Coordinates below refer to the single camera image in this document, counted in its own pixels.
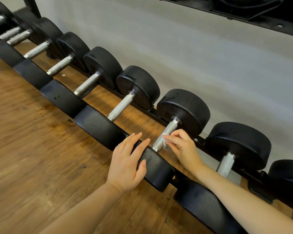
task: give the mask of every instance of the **person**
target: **person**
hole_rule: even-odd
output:
[[[146,174],[146,161],[140,163],[138,170],[137,163],[150,139],[144,140],[132,152],[141,136],[142,133],[132,134],[121,142],[113,151],[106,183],[41,233],[93,233],[109,209]],[[184,130],[163,137],[180,163],[219,198],[248,233],[293,234],[292,219],[206,166]]]

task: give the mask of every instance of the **black metal rack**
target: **black metal rack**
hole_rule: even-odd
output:
[[[26,6],[31,8],[32,11],[38,17],[41,17],[35,0],[24,0],[24,2],[26,4]],[[193,7],[194,3],[196,3],[195,0],[182,0],[182,1],[180,1],[179,4]],[[204,3],[201,3],[200,5],[196,6],[196,9],[199,9],[199,10],[202,9],[205,11],[205,8],[206,8],[206,6],[204,5]],[[61,56],[56,55],[55,53],[50,52],[50,51],[47,51],[47,55],[50,58],[54,57],[54,58],[62,59]],[[79,68],[74,67],[74,66],[71,66],[71,67],[73,67],[75,70],[79,71],[80,73],[82,73],[86,77],[90,77],[90,75],[88,73],[80,70]],[[109,90],[110,92],[112,92],[113,94],[118,96],[119,98],[124,98],[124,96],[120,93],[120,91],[113,90],[101,82],[99,82],[99,85],[101,85],[105,89]],[[135,103],[132,103],[132,106],[134,106],[136,109],[140,110],[144,114],[148,115],[150,118],[154,119],[156,122],[160,123],[161,125],[167,126],[167,122],[165,122],[164,120],[162,120],[158,116],[157,110],[155,108],[153,108],[151,110],[145,110]],[[221,160],[223,154],[214,154],[211,151],[209,151],[204,146],[204,144],[205,144],[204,138],[198,136],[198,137],[192,138],[192,139],[196,139],[195,145],[198,149],[204,151],[205,153],[207,153],[208,155],[210,155],[211,157],[213,157],[214,159],[216,159],[218,161]],[[258,172],[258,171],[249,171],[249,170],[245,170],[245,169],[239,169],[235,165],[232,167],[232,170],[235,171],[236,173],[238,173],[239,175],[241,175],[242,177],[246,178],[249,181],[249,189],[253,193],[255,193],[256,195],[258,195],[259,197],[264,199],[265,201],[272,202],[274,199],[278,199],[281,202],[288,205],[289,207],[293,208],[293,193],[290,193],[288,190],[283,189],[279,185],[275,185],[270,180],[270,178],[268,177],[266,172],[264,172],[264,171]],[[182,176],[182,174],[178,173],[178,177],[182,178],[183,176]]]

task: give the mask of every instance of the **finger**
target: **finger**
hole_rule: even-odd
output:
[[[144,176],[146,175],[146,171],[147,171],[147,161],[144,159],[141,161],[138,170],[136,171],[136,175],[135,178],[133,178],[133,184],[134,187],[136,187],[140,181],[144,178]]]
[[[130,158],[132,158],[132,160],[136,164],[136,166],[137,166],[139,159],[141,158],[143,151],[146,149],[146,147],[149,145],[149,143],[150,143],[150,139],[146,139],[146,140],[142,141],[142,143],[140,145],[138,145],[135,148],[135,150],[133,151],[133,153],[131,154]]]
[[[129,135],[126,139],[124,139],[124,141],[123,142],[121,142],[120,144],[119,144],[119,148],[118,148],[118,153],[119,154],[121,154],[122,152],[123,152],[123,150],[124,150],[124,148],[125,148],[125,145],[126,145],[126,143],[127,143],[127,141],[129,141],[132,137],[134,137],[135,136],[135,133],[132,133],[131,135]]]
[[[170,135],[171,136],[179,136],[181,139],[184,139],[186,141],[191,140],[190,136],[183,129],[175,130]]]
[[[166,141],[166,144],[171,148],[171,150],[176,154],[177,157],[180,155],[180,151],[174,143]]]
[[[171,136],[171,135],[163,135],[163,138],[165,140],[169,140],[171,142],[173,142],[174,144],[182,147],[182,145],[184,144],[184,141],[183,139],[179,138],[179,137],[176,137],[176,136]]]
[[[131,152],[133,150],[133,146],[135,145],[135,143],[137,143],[137,141],[141,138],[142,133],[140,132],[139,134],[133,136],[132,138],[130,138],[128,140],[128,142],[126,143],[124,150],[123,150],[123,154],[130,156]]]

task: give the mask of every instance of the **dumbbell rack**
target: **dumbbell rack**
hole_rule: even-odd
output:
[[[24,2],[26,4],[26,6],[29,7],[38,18],[41,17],[35,0],[24,0]],[[47,52],[47,56],[49,58],[57,58],[59,60],[63,59],[63,57],[57,55],[55,52],[51,52],[50,50],[47,50],[46,52]],[[90,77],[90,74],[82,71],[81,69],[79,69],[75,66],[72,66],[72,65],[71,65],[71,67],[74,68],[75,70],[77,70],[78,72],[80,72],[81,74],[85,75],[86,77],[88,77],[88,78]],[[98,84],[100,86],[104,87],[106,90],[113,93],[114,95],[116,95],[117,97],[119,97],[121,99],[124,98],[124,95],[122,95],[119,90],[113,90],[101,82],[99,82]],[[162,120],[158,116],[157,110],[155,108],[152,108],[151,110],[145,110],[135,103],[131,103],[131,105],[134,106],[139,111],[146,114],[147,116],[149,116],[150,118],[152,118],[153,120],[155,120],[156,122],[160,123],[161,125],[163,125],[165,127],[168,125],[167,122],[165,122],[164,120]],[[204,138],[197,136],[196,138],[192,138],[192,139],[193,140],[196,139],[196,140],[194,140],[194,142],[195,142],[195,145],[198,149],[204,151],[205,153],[207,153],[208,155],[210,155],[211,157],[213,157],[217,161],[221,161],[222,155],[212,153],[204,146],[205,145]],[[179,185],[180,180],[182,180],[186,176],[183,173],[181,173],[180,171],[178,171],[176,168],[174,168],[174,169],[176,171],[175,179],[173,179],[171,181],[171,184],[173,186],[175,186],[176,188],[178,188],[178,187],[180,187],[180,185]],[[256,195],[258,195],[259,197],[261,197],[265,201],[271,203],[274,199],[278,199],[281,202],[283,202],[284,204],[293,208],[293,194],[289,194],[285,190],[271,185],[271,182],[269,181],[269,177],[266,172],[264,172],[264,171],[258,172],[258,171],[252,171],[252,170],[246,170],[246,169],[239,169],[235,165],[233,165],[232,170],[235,171],[236,173],[238,173],[239,175],[241,175],[242,177],[246,178],[248,180],[248,188],[250,189],[250,191],[252,191]]]

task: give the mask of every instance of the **right forearm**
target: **right forearm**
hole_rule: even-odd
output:
[[[293,220],[203,165],[193,174],[210,189],[248,233],[292,233]]]

